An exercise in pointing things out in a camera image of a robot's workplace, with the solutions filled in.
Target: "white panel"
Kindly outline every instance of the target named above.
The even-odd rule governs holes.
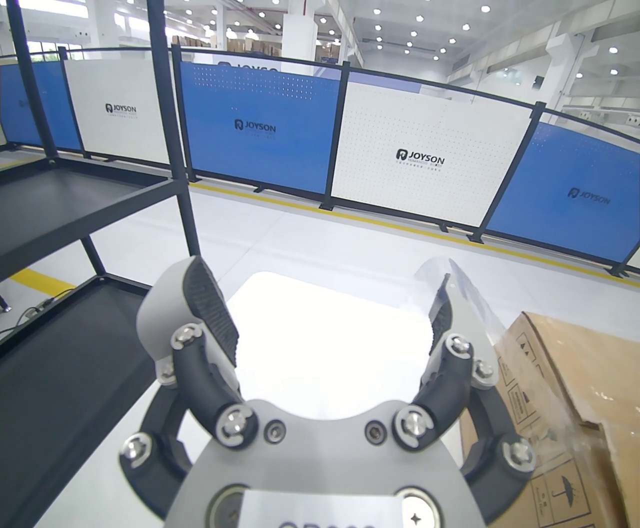
[[[640,268],[640,250],[636,251],[634,256],[629,259],[629,266]]]
[[[332,195],[478,226],[529,113],[350,83]],[[397,158],[399,149],[408,151],[406,160]],[[412,162],[413,152],[444,163]]]
[[[65,64],[86,150],[169,163],[151,60]]]

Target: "window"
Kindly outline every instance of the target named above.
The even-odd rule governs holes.
[[[122,31],[125,31],[125,24],[124,24],[124,17],[122,15],[120,15],[119,13],[114,13],[113,14],[113,20],[116,23],[116,26],[120,26],[122,28]]]
[[[39,53],[39,55],[31,55],[31,61],[33,62],[60,60],[60,57],[58,56],[58,46],[64,46],[69,50],[68,56],[70,59],[77,60],[83,58],[82,52],[77,52],[77,50],[82,50],[82,46],[79,44],[56,44],[54,42],[29,41],[27,42],[27,46],[29,47],[29,53]]]

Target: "cardboard box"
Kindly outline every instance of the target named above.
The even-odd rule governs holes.
[[[498,391],[538,463],[492,527],[640,528],[640,343],[521,314],[496,349]],[[461,433],[466,456],[466,412]]]

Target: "white tabletop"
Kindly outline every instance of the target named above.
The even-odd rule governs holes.
[[[265,399],[312,419],[339,419],[391,399],[411,401],[433,332],[429,319],[347,294],[262,272],[228,301],[240,333],[237,376],[243,397]],[[135,496],[118,450],[136,432],[154,383],[94,451],[38,528],[156,528],[162,522]],[[179,438],[192,461],[209,434],[188,413]],[[460,429],[443,437],[462,464]]]

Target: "ceiling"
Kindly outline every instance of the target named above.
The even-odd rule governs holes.
[[[125,0],[119,1],[132,7]],[[277,4],[274,0],[221,1],[228,6],[226,23],[232,29],[282,34],[283,16],[289,0],[279,0]],[[142,6],[144,0],[134,2],[135,6]],[[408,49],[412,57],[433,59],[438,56],[439,66],[447,67],[449,71],[456,61],[468,54],[473,60],[560,20],[572,11],[600,2],[602,0],[340,0],[363,52],[402,54]],[[211,13],[214,8],[212,0],[166,0],[165,5],[169,16],[185,23],[187,30],[202,31],[205,25],[216,29],[211,22],[216,20]],[[482,6],[489,6],[490,11],[483,12]],[[374,9],[379,9],[380,14],[374,14]],[[424,17],[422,22],[416,19],[419,15]],[[187,20],[191,20],[190,25],[186,24]],[[315,20],[320,40],[341,37],[327,6],[316,12]],[[469,25],[468,31],[463,30],[464,24]],[[411,36],[412,31],[417,32],[417,36]],[[454,44],[449,41],[452,38],[455,39]],[[626,44],[620,38],[618,40],[621,43],[617,58],[610,58],[608,52],[603,54],[601,50],[593,64],[590,60],[585,62],[585,68],[593,68],[593,73],[599,75],[601,71],[608,71],[605,68],[607,61],[622,60],[627,53],[632,53],[634,45],[636,50],[640,49],[637,42],[630,41],[628,51],[625,47],[623,52],[622,47]],[[379,45],[383,46],[382,50],[378,50]]]
[[[424,53],[452,65],[469,53],[494,51],[520,37],[553,23],[567,13],[602,0],[342,0],[343,9],[353,20],[362,49],[377,49],[382,37],[383,50],[407,42],[412,53]],[[489,6],[485,13],[482,6]],[[374,9],[380,9],[375,15]],[[422,22],[416,20],[421,15]],[[468,24],[470,29],[463,30]]]
[[[596,42],[598,54],[582,62],[582,78],[573,82],[572,96],[640,97],[640,31]],[[618,52],[611,53],[615,47]]]

